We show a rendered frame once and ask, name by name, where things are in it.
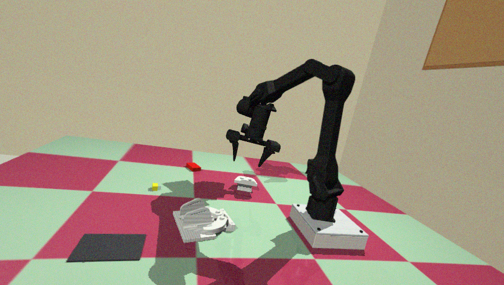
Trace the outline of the red rectangular block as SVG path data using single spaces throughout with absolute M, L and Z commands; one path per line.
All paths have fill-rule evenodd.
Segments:
M 201 167 L 197 165 L 196 163 L 187 163 L 186 165 L 191 171 L 196 172 L 196 171 L 201 171 Z

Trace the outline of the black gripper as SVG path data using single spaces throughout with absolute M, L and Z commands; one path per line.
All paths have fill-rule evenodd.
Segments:
M 281 146 L 278 142 L 272 140 L 263 141 L 264 132 L 267 128 L 266 126 L 267 123 L 262 123 L 251 119 L 246 136 L 240 135 L 238 131 L 231 129 L 227 131 L 226 139 L 229 140 L 230 143 L 232 143 L 233 147 L 233 161 L 235 161 L 237 156 L 239 144 L 238 140 L 265 146 L 258 167 L 260 167 L 269 156 L 275 154 L 275 152 L 279 153 Z

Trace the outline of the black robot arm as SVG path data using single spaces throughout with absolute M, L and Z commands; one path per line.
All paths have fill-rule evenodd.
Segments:
M 313 220 L 335 223 L 333 216 L 338 203 L 337 196 L 344 192 L 338 179 L 336 149 L 344 103 L 355 83 L 355 74 L 340 65 L 327 66 L 309 59 L 276 80 L 258 84 L 249 97 L 243 96 L 238 102 L 237 112 L 267 124 L 271 111 L 276 112 L 271 103 L 277 101 L 287 90 L 315 76 L 322 79 L 325 107 L 317 154 L 307 161 L 305 174 L 311 195 L 305 209 Z

